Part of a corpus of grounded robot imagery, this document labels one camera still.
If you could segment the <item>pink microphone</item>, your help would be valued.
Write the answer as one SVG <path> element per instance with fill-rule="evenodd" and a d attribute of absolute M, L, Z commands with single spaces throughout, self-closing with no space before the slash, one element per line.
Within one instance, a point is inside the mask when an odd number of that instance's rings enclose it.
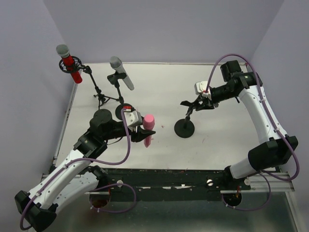
<path fill-rule="evenodd" d="M 155 127 L 155 118 L 152 114 L 148 114 L 143 119 L 143 127 L 145 130 L 151 131 Z M 144 139 L 144 146 L 148 148 L 151 144 L 152 136 Z"/>

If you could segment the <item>black round-base mic stand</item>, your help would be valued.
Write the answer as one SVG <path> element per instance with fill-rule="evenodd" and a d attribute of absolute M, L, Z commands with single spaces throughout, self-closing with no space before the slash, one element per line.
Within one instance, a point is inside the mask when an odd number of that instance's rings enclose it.
<path fill-rule="evenodd" d="M 107 79 L 108 81 L 115 86 L 115 88 L 117 89 L 117 92 L 118 92 L 118 101 L 120 102 L 120 104 L 116 107 L 115 109 L 115 115 L 116 117 L 119 119 L 119 120 L 122 120 L 122 117 L 121 117 L 121 110 L 123 108 L 125 109 L 130 109 L 132 108 L 133 106 L 131 104 L 128 104 L 128 103 L 125 103 L 124 101 L 124 98 L 121 94 L 121 91 L 120 91 L 120 84 L 118 82 L 119 79 L 121 80 L 124 80 L 124 78 L 126 77 L 126 74 L 124 73 L 118 73 L 118 72 L 115 72 L 114 74 L 111 74 L 111 75 L 108 75 L 107 76 Z"/>
<path fill-rule="evenodd" d="M 181 138 L 189 138 L 195 132 L 195 126 L 190 119 L 193 110 L 198 111 L 197 109 L 188 108 L 185 118 L 178 120 L 174 125 L 175 133 Z"/>

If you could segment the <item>silver microphone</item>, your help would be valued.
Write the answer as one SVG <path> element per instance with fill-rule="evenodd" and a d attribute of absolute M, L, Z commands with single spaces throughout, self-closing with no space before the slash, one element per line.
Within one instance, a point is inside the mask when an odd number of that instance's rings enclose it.
<path fill-rule="evenodd" d="M 110 58 L 110 66 L 115 70 L 115 72 L 117 74 L 123 75 L 123 77 L 124 77 L 123 82 L 125 83 L 127 88 L 130 89 L 130 90 L 134 90 L 134 85 L 133 85 L 131 79 L 129 78 L 128 74 L 126 73 L 121 59 L 119 57 L 112 56 Z"/>

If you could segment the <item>red glitter microphone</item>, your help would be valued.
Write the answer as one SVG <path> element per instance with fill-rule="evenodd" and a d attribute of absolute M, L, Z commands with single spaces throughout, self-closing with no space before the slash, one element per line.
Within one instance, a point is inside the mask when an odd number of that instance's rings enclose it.
<path fill-rule="evenodd" d="M 59 44 L 56 47 L 57 54 L 62 58 L 63 65 L 66 68 L 66 71 L 71 75 L 74 82 L 76 84 L 80 84 L 82 82 L 81 75 L 78 71 L 77 66 L 75 65 L 75 61 L 70 54 L 70 50 L 67 45 Z"/>

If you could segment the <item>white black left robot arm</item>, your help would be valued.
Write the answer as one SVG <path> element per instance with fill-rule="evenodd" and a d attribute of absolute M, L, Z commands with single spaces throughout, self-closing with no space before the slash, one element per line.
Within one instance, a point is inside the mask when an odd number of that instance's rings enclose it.
<path fill-rule="evenodd" d="M 138 143 L 153 135 L 153 130 L 143 126 L 143 117 L 131 107 L 121 110 L 122 121 L 115 121 L 107 109 L 97 110 L 89 122 L 88 130 L 78 139 L 73 149 L 62 163 L 56 167 L 40 184 L 29 191 L 19 191 L 15 197 L 18 212 L 21 214 L 20 228 L 24 221 L 37 232 L 46 230 L 57 214 L 80 195 L 115 186 L 125 186 L 123 182 L 111 182 L 107 173 L 91 163 L 108 148 L 111 139 L 127 139 L 127 152 L 118 162 L 103 161 L 103 164 L 116 166 L 129 157 L 131 143 Z"/>

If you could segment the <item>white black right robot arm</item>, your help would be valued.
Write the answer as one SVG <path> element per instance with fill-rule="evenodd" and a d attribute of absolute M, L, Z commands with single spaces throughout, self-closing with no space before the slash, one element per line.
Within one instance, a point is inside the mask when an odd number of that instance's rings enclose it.
<path fill-rule="evenodd" d="M 148 148 L 133 147 L 137 168 L 226 170 L 243 179 L 285 164 L 298 144 L 272 111 L 253 72 L 229 81 L 214 66 L 134 64 L 129 103 L 154 116 Z"/>

